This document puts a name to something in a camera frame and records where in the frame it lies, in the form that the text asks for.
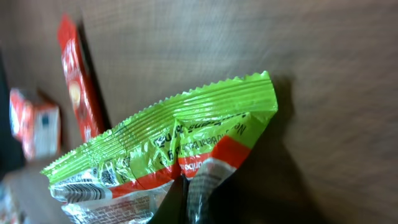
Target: wood grain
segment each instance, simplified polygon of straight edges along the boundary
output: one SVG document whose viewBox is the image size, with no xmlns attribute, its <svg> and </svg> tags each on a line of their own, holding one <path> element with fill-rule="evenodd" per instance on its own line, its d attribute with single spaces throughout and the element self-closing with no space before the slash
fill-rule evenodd
<svg viewBox="0 0 398 224">
<path fill-rule="evenodd" d="M 83 19 L 113 126 L 227 77 L 287 76 L 294 114 L 281 144 L 315 205 L 336 223 L 398 222 L 396 1 L 2 1 L 8 82 L 62 107 L 72 149 L 81 139 L 56 40 L 63 12 Z"/>
</svg>

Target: green wrapper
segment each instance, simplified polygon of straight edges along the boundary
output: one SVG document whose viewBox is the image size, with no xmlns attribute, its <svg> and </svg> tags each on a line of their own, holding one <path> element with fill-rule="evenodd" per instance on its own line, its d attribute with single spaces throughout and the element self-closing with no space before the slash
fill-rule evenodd
<svg viewBox="0 0 398 224">
<path fill-rule="evenodd" d="M 165 186 L 180 174 L 194 177 L 209 159 L 234 170 L 276 111 L 267 72 L 212 83 L 140 111 L 42 174 L 49 178 L 53 197 L 84 203 Z M 83 194 L 84 188 L 91 193 Z M 70 207 L 64 210 L 75 215 Z"/>
</svg>

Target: red package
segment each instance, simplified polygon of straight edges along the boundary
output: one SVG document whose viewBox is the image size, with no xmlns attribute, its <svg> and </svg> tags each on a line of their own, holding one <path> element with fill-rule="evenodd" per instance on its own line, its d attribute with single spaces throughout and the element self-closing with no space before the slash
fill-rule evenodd
<svg viewBox="0 0 398 224">
<path fill-rule="evenodd" d="M 83 63 L 78 29 L 64 15 L 58 30 L 58 41 L 62 49 L 62 66 L 73 110 L 78 120 L 84 142 L 103 133 L 104 124 L 93 82 Z"/>
<path fill-rule="evenodd" d="M 10 92 L 12 135 L 22 143 L 27 160 L 53 156 L 60 150 L 60 112 L 38 94 L 13 88 Z"/>
</svg>

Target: brown wooden wall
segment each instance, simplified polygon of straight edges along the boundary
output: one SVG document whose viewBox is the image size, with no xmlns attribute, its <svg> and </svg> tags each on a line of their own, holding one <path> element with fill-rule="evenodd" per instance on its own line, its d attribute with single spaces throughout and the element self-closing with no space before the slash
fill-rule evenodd
<svg viewBox="0 0 398 224">
<path fill-rule="evenodd" d="M 398 222 L 397 1 L 1 1 L 9 85 L 56 101 L 73 149 L 81 138 L 56 36 L 64 12 L 83 20 L 113 126 L 184 90 L 271 73 L 281 121 L 232 183 L 264 203 L 228 205 L 246 220 L 264 218 L 251 205 L 307 208 L 307 192 L 333 222 Z"/>
</svg>

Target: barcode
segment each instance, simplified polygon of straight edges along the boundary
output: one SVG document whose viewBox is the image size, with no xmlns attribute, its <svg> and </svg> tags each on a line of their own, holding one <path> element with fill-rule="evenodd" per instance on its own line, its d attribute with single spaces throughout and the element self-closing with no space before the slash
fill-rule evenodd
<svg viewBox="0 0 398 224">
<path fill-rule="evenodd" d="M 52 189 L 52 196 L 61 202 L 75 203 L 105 198 L 105 191 L 93 180 L 81 179 L 79 183 L 57 186 Z"/>
</svg>

